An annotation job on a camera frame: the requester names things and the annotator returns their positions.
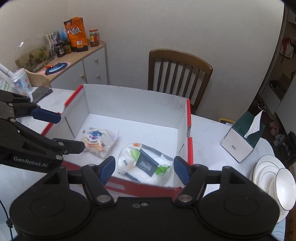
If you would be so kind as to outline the blueberry bread packet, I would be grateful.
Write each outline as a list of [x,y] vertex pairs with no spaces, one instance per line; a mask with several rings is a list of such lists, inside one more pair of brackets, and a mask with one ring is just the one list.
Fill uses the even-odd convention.
[[106,129],[89,128],[83,131],[81,141],[85,145],[85,151],[95,156],[105,158],[118,139],[118,132]]

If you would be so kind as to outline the white mask bag green label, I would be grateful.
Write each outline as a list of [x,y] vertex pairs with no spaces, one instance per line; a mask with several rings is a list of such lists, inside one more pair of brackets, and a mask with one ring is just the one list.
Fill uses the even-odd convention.
[[148,145],[132,143],[121,149],[116,171],[138,183],[163,186],[172,176],[173,158]]

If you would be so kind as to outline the patterned white cup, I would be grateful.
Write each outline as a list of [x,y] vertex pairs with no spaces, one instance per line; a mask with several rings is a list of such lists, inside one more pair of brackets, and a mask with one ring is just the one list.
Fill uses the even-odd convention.
[[14,72],[14,76],[11,77],[11,81],[25,92],[31,92],[33,90],[29,77],[24,68],[18,69]]

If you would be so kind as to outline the white green tea bag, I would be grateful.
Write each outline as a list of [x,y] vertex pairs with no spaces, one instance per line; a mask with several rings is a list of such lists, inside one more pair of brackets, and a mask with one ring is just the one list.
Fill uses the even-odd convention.
[[0,64],[1,90],[16,93],[15,85],[11,80],[11,78],[14,76],[14,73],[12,73],[3,64]]

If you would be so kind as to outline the grey folded cloth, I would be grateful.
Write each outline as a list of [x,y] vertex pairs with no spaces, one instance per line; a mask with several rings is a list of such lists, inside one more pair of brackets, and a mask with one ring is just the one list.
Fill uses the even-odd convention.
[[45,98],[52,92],[53,90],[51,88],[43,87],[43,86],[38,87],[32,93],[32,98],[33,98],[32,103],[38,103],[39,101],[41,101],[43,98]]

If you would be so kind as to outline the glass fish bowl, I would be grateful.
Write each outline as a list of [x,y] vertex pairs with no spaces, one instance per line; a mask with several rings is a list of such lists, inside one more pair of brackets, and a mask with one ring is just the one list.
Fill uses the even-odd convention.
[[56,57],[55,44],[56,37],[52,34],[40,33],[23,40],[16,46],[16,66],[29,72],[38,72]]

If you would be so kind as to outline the blue whale mouse pad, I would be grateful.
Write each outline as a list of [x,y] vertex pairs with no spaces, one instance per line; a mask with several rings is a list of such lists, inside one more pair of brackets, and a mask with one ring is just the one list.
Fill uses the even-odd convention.
[[46,71],[45,71],[45,75],[53,75],[53,74],[57,74],[60,71],[64,70],[69,64],[67,62],[62,62],[62,63],[57,63],[54,65],[50,65]]

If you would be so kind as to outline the green white tissue box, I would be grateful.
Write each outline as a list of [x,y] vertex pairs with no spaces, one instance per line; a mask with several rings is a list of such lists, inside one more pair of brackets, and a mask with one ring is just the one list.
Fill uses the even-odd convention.
[[246,111],[230,128],[220,145],[238,162],[244,161],[254,150],[265,125],[261,122],[263,111],[256,116]]

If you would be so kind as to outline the white sideboard cabinet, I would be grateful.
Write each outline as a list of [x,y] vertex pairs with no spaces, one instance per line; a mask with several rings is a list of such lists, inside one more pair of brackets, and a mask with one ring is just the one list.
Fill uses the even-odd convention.
[[46,75],[43,68],[37,73],[38,83],[35,86],[75,90],[81,84],[108,85],[106,44],[99,40],[96,47],[88,47],[88,51],[72,52],[63,57],[56,57],[50,65],[67,63],[67,67],[58,73]]

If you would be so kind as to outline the red cardboard box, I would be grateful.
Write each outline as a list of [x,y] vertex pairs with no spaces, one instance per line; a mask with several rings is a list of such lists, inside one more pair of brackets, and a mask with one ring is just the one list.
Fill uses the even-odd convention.
[[99,128],[118,133],[109,155],[118,159],[129,144],[182,157],[193,163],[189,99],[167,93],[83,84],[65,102],[62,119],[49,124],[43,136],[81,140],[84,131]]

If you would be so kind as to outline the stacked white plates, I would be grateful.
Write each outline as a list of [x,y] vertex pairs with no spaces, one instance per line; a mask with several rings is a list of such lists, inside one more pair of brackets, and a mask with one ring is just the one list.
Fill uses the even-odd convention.
[[[271,155],[262,156],[258,162],[254,165],[254,168],[250,175],[250,180],[253,181],[260,189],[267,193],[275,202],[274,196],[274,180],[279,169],[285,168],[279,159]],[[288,215],[289,211],[286,211],[280,207],[280,216],[278,222],[283,221]]]

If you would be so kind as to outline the dark jar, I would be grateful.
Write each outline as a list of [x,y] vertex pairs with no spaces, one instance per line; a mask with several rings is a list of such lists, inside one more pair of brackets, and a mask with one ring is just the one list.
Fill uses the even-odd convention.
[[63,43],[58,43],[55,46],[56,54],[58,58],[61,58],[65,55],[64,45]]

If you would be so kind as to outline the blue globe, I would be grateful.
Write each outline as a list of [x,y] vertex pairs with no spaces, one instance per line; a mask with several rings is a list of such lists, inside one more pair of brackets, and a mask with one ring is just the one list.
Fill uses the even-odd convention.
[[61,36],[62,36],[62,40],[64,42],[68,42],[68,36],[67,36],[67,33],[66,33],[66,30],[62,30],[62,33],[61,33]]

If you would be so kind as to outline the white bowl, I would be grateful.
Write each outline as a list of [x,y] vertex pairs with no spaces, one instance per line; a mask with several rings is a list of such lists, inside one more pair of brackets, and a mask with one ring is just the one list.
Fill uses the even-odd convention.
[[286,211],[290,211],[295,205],[295,180],[286,168],[279,169],[276,174],[274,196],[276,202]]

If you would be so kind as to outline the orange snack bag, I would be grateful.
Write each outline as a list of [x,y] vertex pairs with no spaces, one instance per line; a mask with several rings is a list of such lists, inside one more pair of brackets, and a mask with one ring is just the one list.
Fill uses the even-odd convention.
[[64,27],[73,52],[88,51],[83,18],[74,17],[64,22]]

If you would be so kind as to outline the red lid sauce jar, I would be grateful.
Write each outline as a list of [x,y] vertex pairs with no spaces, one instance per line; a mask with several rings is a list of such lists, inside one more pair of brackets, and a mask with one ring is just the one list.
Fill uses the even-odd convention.
[[99,45],[99,32],[98,29],[89,30],[90,46],[96,47]]

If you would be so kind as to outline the wooden chair behind table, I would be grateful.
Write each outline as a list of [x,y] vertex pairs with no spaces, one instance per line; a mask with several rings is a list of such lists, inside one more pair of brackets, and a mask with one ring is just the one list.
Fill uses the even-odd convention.
[[182,51],[154,49],[149,52],[148,90],[186,97],[195,114],[213,73],[205,60]]

